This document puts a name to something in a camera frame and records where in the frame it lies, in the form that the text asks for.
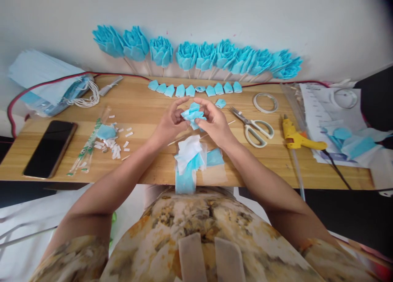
yellow glue gun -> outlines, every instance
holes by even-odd
[[[294,124],[288,119],[287,115],[284,115],[282,128],[284,130],[284,138],[287,141],[288,149],[300,149],[302,146],[305,146],[310,149],[325,150],[328,147],[325,142],[315,142],[309,140],[305,134],[298,133]]]

blue mask flower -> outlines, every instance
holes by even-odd
[[[151,59],[157,66],[168,67],[173,62],[173,47],[168,39],[159,36],[150,40]]]
[[[176,61],[179,67],[184,71],[189,71],[194,67],[197,61],[198,46],[196,44],[190,44],[188,41],[179,45],[176,53]]]
[[[291,63],[291,53],[288,50],[282,50],[280,52],[273,53],[273,63],[270,66],[270,72],[282,70]]]
[[[201,71],[211,70],[216,61],[217,50],[214,44],[208,45],[205,41],[198,47],[198,58],[196,59],[196,68]]]
[[[250,46],[246,46],[237,51],[236,59],[230,69],[232,74],[246,74],[250,71],[251,65],[256,59],[257,52]]]
[[[237,51],[238,48],[235,48],[229,39],[221,40],[217,45],[216,67],[223,70],[230,68],[236,58]]]
[[[124,31],[124,54],[131,60],[144,61],[149,53],[149,42],[139,26],[133,26],[131,32]]]
[[[257,51],[257,56],[254,61],[254,64],[251,65],[251,70],[249,72],[250,75],[259,75],[264,71],[268,70],[270,66],[273,64],[273,56],[269,51],[259,50]]]
[[[283,69],[276,71],[273,73],[273,78],[277,79],[292,79],[295,78],[299,71],[302,69],[300,64],[302,64],[303,60],[300,57],[297,57],[291,61],[289,65],[284,67]]]
[[[98,47],[114,58],[124,57],[124,42],[119,33],[112,26],[98,26],[98,30],[93,31],[94,41]]]

white scissors handle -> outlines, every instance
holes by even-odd
[[[255,144],[255,143],[251,140],[251,138],[250,138],[250,132],[251,132],[251,134],[258,140],[258,142],[261,143],[260,145]],[[260,135],[257,134],[257,132],[256,132],[251,126],[249,126],[249,125],[247,125],[247,124],[244,126],[244,133],[245,133],[245,135],[246,135],[246,139],[248,140],[248,142],[249,142],[252,146],[254,146],[255,148],[263,148],[264,146],[267,145],[267,142],[265,142],[265,141],[263,140],[263,138],[261,138]]]
[[[274,129],[272,128],[272,126],[270,124],[268,124],[265,121],[262,120],[249,120],[251,122],[251,124],[257,129],[259,130],[261,133],[263,133],[268,139],[272,139],[274,136]],[[262,127],[260,127],[257,123],[261,123],[263,125],[265,125],[267,127],[267,129],[269,130],[269,133],[267,133]]]

smartphone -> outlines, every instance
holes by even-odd
[[[23,175],[40,179],[53,177],[76,129],[76,123],[53,120],[23,171]]]

tape roll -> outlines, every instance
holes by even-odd
[[[265,110],[265,109],[261,108],[261,107],[258,105],[258,102],[257,102],[257,98],[258,98],[259,96],[267,96],[268,98],[270,98],[270,99],[273,101],[273,104],[274,104],[273,110],[269,111],[269,110]],[[262,113],[269,114],[269,113],[274,113],[274,112],[277,111],[277,109],[278,109],[278,102],[277,102],[276,98],[273,97],[273,96],[272,96],[271,94],[269,94],[269,93],[258,93],[258,94],[256,94],[255,97],[254,97],[254,106],[255,106],[255,108],[257,108],[258,110],[260,110]]]
[[[357,95],[349,89],[339,89],[330,94],[331,103],[343,110],[352,109],[357,104]]]

